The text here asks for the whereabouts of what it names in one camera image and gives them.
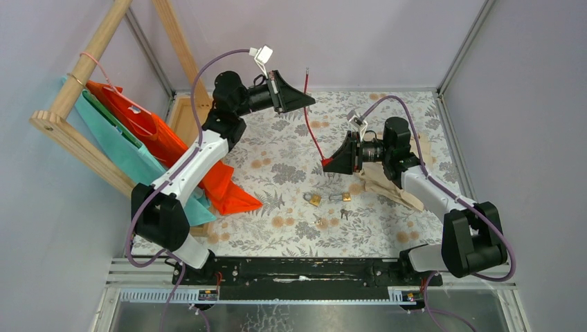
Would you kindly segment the long shackle brass padlock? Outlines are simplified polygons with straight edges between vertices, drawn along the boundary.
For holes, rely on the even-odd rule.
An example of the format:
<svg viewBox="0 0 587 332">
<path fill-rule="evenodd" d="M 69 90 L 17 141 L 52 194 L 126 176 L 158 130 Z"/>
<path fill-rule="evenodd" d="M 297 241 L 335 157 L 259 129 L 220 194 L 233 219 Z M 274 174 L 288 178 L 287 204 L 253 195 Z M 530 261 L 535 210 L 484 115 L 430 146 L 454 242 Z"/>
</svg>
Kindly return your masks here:
<svg viewBox="0 0 587 332">
<path fill-rule="evenodd" d="M 329 200 L 331 202 L 348 202 L 352 200 L 351 194 L 349 192 L 343 192 L 340 194 L 331 194 L 329 195 Z"/>
</svg>

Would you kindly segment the short shackle brass padlock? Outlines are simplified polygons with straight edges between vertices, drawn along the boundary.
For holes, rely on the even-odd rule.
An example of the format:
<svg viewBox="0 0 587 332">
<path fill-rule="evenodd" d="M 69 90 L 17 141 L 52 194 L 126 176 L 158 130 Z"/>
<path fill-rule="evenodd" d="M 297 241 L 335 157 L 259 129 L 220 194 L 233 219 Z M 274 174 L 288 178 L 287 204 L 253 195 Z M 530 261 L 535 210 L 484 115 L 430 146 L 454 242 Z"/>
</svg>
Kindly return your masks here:
<svg viewBox="0 0 587 332">
<path fill-rule="evenodd" d="M 311 204 L 315 207 L 318 207 L 320 205 L 321 200 L 322 200 L 322 197 L 319 194 L 304 193 L 302 197 L 306 202 L 308 202 L 309 204 Z"/>
</svg>

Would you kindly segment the keys of long padlock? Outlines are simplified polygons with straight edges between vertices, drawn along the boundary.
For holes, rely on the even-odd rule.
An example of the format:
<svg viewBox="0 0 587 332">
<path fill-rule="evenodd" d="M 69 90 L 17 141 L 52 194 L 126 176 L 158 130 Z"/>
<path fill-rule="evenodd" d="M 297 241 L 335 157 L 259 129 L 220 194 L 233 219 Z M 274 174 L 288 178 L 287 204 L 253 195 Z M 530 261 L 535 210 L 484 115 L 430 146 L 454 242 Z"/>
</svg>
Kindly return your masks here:
<svg viewBox="0 0 587 332">
<path fill-rule="evenodd" d="M 350 215 L 350 213 L 351 213 L 351 211 L 350 211 L 350 210 L 341 209 L 341 210 L 340 210 L 340 213 L 341 213 L 341 218 L 342 218 L 342 219 L 345 219 L 345 220 L 347 220 L 347 221 L 349 220 L 349 215 Z"/>
</svg>

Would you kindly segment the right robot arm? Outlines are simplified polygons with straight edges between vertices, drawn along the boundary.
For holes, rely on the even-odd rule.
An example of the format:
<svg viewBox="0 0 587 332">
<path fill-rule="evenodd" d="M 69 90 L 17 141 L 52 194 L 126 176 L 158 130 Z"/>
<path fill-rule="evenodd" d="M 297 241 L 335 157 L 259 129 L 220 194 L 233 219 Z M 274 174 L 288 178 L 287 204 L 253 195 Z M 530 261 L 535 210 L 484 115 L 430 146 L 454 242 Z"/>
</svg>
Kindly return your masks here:
<svg viewBox="0 0 587 332">
<path fill-rule="evenodd" d="M 380 163 L 383 176 L 413 195 L 442 222 L 438 245 L 423 245 L 401 252 L 397 276 L 416 284 L 428 271 L 447 271 L 455 277 L 475 275 L 507 261 L 501 239 L 498 210 L 490 202 L 477 203 L 450 192 L 435 180 L 411 151 L 408 121 L 388 118 L 383 137 L 364 140 L 358 131 L 348 131 L 342 145 L 322 162 L 326 173 L 358 173 L 368 163 Z"/>
</svg>

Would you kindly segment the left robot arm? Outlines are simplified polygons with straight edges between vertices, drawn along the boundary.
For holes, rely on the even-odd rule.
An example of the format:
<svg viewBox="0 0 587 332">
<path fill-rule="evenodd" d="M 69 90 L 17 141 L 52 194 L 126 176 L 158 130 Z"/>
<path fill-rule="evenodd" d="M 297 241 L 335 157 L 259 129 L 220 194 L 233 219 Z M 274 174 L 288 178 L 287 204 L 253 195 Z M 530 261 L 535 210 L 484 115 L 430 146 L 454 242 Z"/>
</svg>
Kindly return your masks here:
<svg viewBox="0 0 587 332">
<path fill-rule="evenodd" d="M 233 71 L 215 79 L 213 103 L 197 140 L 178 161 L 152 184 L 136 184 L 132 190 L 131 235 L 162 247 L 169 256 L 188 267 L 198 284 L 215 274 L 210 251 L 191 234 L 184 207 L 204 176 L 239 142 L 245 115 L 265 109 L 288 113 L 315 104 L 315 99 L 287 84 L 279 71 L 259 75 L 261 82 L 244 86 Z"/>
</svg>

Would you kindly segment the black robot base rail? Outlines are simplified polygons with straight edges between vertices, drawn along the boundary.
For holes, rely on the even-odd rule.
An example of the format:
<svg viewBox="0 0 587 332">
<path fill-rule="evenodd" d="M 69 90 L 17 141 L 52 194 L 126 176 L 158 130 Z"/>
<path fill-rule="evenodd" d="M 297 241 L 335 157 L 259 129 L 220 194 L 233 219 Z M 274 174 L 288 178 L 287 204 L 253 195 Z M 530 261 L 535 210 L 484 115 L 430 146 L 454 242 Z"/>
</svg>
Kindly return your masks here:
<svg viewBox="0 0 587 332">
<path fill-rule="evenodd" d="M 441 286 L 432 272 L 416 272 L 407 256 L 382 258 L 231 257 L 211 255 L 203 268 L 174 265 L 173 284 L 211 286 L 228 301 L 390 300 L 401 287 L 419 293 Z"/>
</svg>

